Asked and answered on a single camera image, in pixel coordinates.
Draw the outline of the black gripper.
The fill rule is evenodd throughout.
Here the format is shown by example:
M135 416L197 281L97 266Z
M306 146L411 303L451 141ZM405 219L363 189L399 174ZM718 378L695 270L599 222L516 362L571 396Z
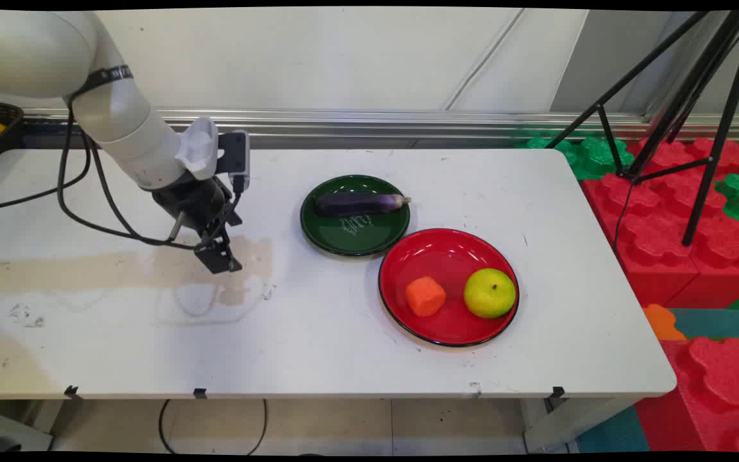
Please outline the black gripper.
M217 176L207 180L189 180L182 176L175 184L154 190L151 195L159 207L175 219L168 243L177 238L182 227L197 233L200 244L194 255L211 274L243 269L232 254L226 226L240 225L235 212L241 188L228 188Z

